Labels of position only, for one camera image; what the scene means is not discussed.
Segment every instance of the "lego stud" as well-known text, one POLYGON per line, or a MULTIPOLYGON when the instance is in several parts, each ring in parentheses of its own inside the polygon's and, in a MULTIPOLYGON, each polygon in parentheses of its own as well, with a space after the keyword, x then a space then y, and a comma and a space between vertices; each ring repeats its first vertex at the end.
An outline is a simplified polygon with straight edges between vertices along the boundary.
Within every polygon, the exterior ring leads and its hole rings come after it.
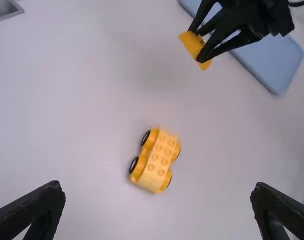
POLYGON ((162 145, 157 145, 157 146, 156 146, 156 150, 157 150, 157 151, 162 151, 162 149, 163 149, 162 145))
POLYGON ((173 147, 173 146, 175 145, 175 141, 169 140, 169 141, 168 141, 168 144, 169 144, 171 147, 173 147))
POLYGON ((165 174, 165 171, 163 169, 160 169, 159 171, 157 171, 157 174, 159 176, 163 176, 165 174))
POLYGON ((166 158, 164 158, 163 160, 162 160, 162 164, 165 166, 165 165, 168 165, 168 163, 169 163, 169 161, 166 159, 166 158))
POLYGON ((149 171, 153 171, 155 169, 155 166, 153 164, 149 164, 147 168, 149 171))
POLYGON ((166 154, 166 155, 171 155, 171 154, 172 154, 172 150, 166 149, 166 150, 165 150, 165 154, 166 154))
POLYGON ((154 155, 152 156, 152 159, 155 160, 155 161, 158 160, 158 155, 157 155, 157 154, 154 154, 154 155))
POLYGON ((165 139, 166 139, 166 136, 164 136, 164 135, 161 135, 161 136, 160 136, 160 142, 165 141, 165 139))

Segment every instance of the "blue pad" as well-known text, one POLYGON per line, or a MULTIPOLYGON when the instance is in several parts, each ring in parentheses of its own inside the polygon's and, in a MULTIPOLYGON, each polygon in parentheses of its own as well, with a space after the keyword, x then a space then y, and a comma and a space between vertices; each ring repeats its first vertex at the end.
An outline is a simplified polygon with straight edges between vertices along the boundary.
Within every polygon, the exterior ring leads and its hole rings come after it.
MULTIPOLYGON (((179 3, 194 17, 201 0, 179 0, 179 3)), ((220 4, 216 3, 204 22, 220 9, 220 4)), ((291 37, 271 34, 230 52, 274 95, 286 92, 304 56, 301 47, 291 37)))

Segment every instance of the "yellow toy car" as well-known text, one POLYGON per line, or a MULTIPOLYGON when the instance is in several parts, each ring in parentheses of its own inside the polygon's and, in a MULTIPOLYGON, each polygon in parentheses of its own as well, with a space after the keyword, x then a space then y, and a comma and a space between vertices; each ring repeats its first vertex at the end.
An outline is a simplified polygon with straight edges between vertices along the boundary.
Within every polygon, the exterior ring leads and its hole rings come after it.
POLYGON ((161 193, 172 180, 170 166, 181 152, 180 139, 163 129, 152 128, 143 136, 141 147, 129 168, 130 179, 153 193, 161 193))

